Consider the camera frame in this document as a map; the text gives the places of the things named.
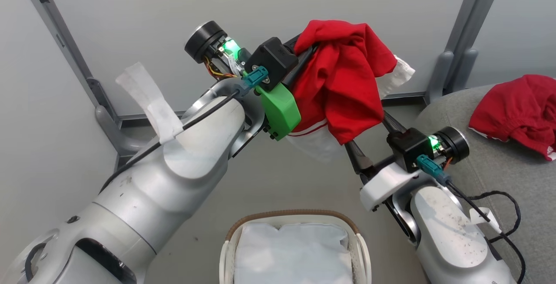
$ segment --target green light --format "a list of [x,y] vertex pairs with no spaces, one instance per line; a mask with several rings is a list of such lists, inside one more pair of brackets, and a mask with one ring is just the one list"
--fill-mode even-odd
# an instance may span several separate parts
[[438,149],[438,147],[440,146],[440,142],[438,141],[437,137],[431,135],[429,136],[429,140],[430,140],[430,145],[433,147],[433,149]]
[[234,40],[229,40],[228,42],[224,43],[224,49],[229,50],[234,55],[234,58],[238,58],[238,51],[241,49]]

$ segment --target red garment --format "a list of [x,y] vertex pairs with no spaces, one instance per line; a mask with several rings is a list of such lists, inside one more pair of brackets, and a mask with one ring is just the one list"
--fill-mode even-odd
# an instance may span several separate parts
[[469,128],[506,142],[512,138],[556,159],[556,80],[527,74],[497,84],[481,100]]
[[397,60],[366,23],[312,20],[295,52],[317,42],[318,50],[292,91],[301,114],[294,132],[327,119],[330,133],[345,144],[382,122],[375,78],[392,72]]

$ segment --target robotic arm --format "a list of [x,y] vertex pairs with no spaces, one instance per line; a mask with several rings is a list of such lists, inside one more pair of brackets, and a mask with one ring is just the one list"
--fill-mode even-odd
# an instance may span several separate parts
[[[183,132],[163,145],[151,140],[90,205],[25,248],[1,283],[143,283],[157,253],[224,176],[228,160],[262,129],[280,140],[298,124],[288,86],[316,45],[297,57],[295,41],[273,37],[251,54],[214,21],[198,27],[185,49],[217,83],[187,110]],[[433,283],[513,283],[456,197],[417,162],[423,155],[437,165],[464,159],[463,136],[445,128],[426,137],[388,115],[385,125],[394,155],[380,163],[355,142],[346,144],[364,184],[364,207],[386,205]]]

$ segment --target laundry basket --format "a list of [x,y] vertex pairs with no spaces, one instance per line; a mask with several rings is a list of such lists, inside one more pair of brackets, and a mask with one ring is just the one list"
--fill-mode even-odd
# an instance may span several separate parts
[[367,243],[352,220],[336,211],[296,209],[271,211],[248,215],[236,222],[226,235],[220,252],[220,284],[233,284],[235,256],[242,227],[246,223],[267,223],[280,228],[292,223],[327,223],[337,225],[347,232],[347,249],[351,255],[351,269],[354,284],[371,284],[371,262]]

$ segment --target gray fabric cushion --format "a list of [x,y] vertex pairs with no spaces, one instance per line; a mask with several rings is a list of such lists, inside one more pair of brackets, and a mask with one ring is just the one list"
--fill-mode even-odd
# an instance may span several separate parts
[[[450,166],[448,173],[467,195],[479,195],[492,190],[510,193],[520,204],[522,222],[510,239],[526,259],[524,283],[556,283],[556,162],[521,144],[503,143],[481,137],[467,125],[471,114],[492,86],[468,89],[444,96],[429,105],[415,127],[431,134],[444,126],[459,129],[470,146],[470,156]],[[502,230],[508,231],[516,221],[513,204],[503,196],[487,198],[479,205],[489,207]],[[483,228],[487,236],[494,236],[489,227]],[[504,240],[495,242],[495,248],[512,269],[514,278],[520,274],[520,261]]]

